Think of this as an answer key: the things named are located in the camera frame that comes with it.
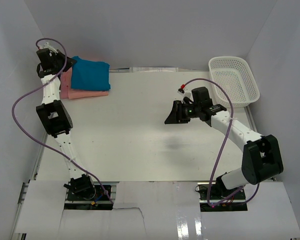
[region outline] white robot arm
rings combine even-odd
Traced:
[[[53,136],[58,143],[60,151],[84,168],[71,140],[72,120],[60,100],[59,89],[61,82],[57,77],[51,81],[62,69],[65,61],[67,61],[67,64],[63,70],[64,72],[72,67],[76,61],[72,58],[66,59],[65,55],[48,43],[36,53],[40,59],[40,64],[37,67],[38,76],[41,78],[43,85],[49,83],[43,88],[42,102],[41,105],[36,107],[36,112],[46,132]],[[85,199],[93,197],[95,187],[91,177],[72,164],[67,158],[64,158],[64,161],[70,176],[70,184],[65,184],[64,186],[73,194]]]
[[[220,104],[213,105],[206,87],[192,90],[193,101],[188,92],[182,88],[178,91],[183,100],[173,102],[172,111],[165,124],[186,124],[192,118],[199,118],[226,135],[231,120],[230,113]],[[279,144],[274,136],[263,136],[232,119],[228,137],[243,152],[242,166],[217,177],[213,186],[218,189],[217,192],[222,194],[249,183],[256,185],[283,172]]]

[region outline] white enclosure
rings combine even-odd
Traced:
[[[13,122],[11,107],[41,84],[41,37],[61,41],[71,57],[103,59],[113,69],[207,71],[213,57],[247,60],[260,90],[251,104],[255,124],[279,139],[280,179],[300,227],[300,0],[0,0],[0,240],[10,239],[22,184],[40,155]],[[16,109],[40,140],[41,100],[37,92]]]

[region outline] folded cloth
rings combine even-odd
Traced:
[[[72,76],[72,67],[63,72],[60,78],[61,81],[61,99],[80,99],[80,98],[89,98],[89,97],[100,97],[107,96],[109,93],[107,91],[85,91],[85,90],[75,90],[71,88],[71,76]]]
[[[86,91],[109,91],[109,67],[104,61],[88,61],[74,56],[71,88]]]

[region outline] white table surface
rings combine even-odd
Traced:
[[[194,78],[209,78],[209,73],[110,73],[109,96],[63,100],[84,167],[105,182],[208,180],[224,135],[199,119],[164,124],[173,101],[181,99],[177,89]],[[208,82],[193,82],[188,89],[200,86],[214,99]],[[235,108],[234,117],[249,126],[244,108]],[[59,149],[51,136],[46,143]],[[241,162],[241,151],[228,141],[215,177]],[[45,149],[37,180],[68,179],[63,157]]]

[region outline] white paper sheet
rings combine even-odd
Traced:
[[[56,238],[67,192],[64,183],[39,180],[29,183],[15,233]]]
[[[154,72],[166,72],[173,73],[178,72],[178,67],[130,67],[131,73],[154,73]]]
[[[256,186],[245,186],[249,198]],[[205,237],[209,240],[289,240],[300,230],[282,182],[261,182],[248,211],[202,212]]]
[[[146,240],[139,209],[64,210],[58,240]]]
[[[148,240],[201,240],[201,212],[195,182],[120,182],[115,209],[139,208]]]

